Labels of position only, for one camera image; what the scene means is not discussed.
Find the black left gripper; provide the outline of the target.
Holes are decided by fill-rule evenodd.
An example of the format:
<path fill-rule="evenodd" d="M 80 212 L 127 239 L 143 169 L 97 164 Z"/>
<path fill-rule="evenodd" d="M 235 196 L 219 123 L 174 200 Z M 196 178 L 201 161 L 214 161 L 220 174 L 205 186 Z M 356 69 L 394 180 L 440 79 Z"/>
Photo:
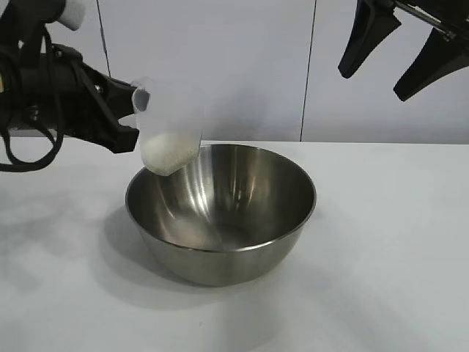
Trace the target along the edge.
<path fill-rule="evenodd" d="M 136 88 L 88 66 L 74 48 L 53 44 L 26 59 L 10 56 L 10 129 L 69 136 L 112 153 L 133 152 L 139 130 L 118 127 L 134 113 Z"/>

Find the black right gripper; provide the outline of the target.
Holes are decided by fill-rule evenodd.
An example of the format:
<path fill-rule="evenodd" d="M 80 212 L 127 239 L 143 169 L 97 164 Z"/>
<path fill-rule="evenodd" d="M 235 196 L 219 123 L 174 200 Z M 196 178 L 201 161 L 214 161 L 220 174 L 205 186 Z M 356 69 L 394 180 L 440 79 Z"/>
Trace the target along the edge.
<path fill-rule="evenodd" d="M 358 0 L 347 46 L 338 69 L 352 77 L 371 52 L 401 22 L 396 8 L 432 27 L 418 56 L 394 86 L 401 101 L 453 72 L 468 67 L 468 1 Z"/>

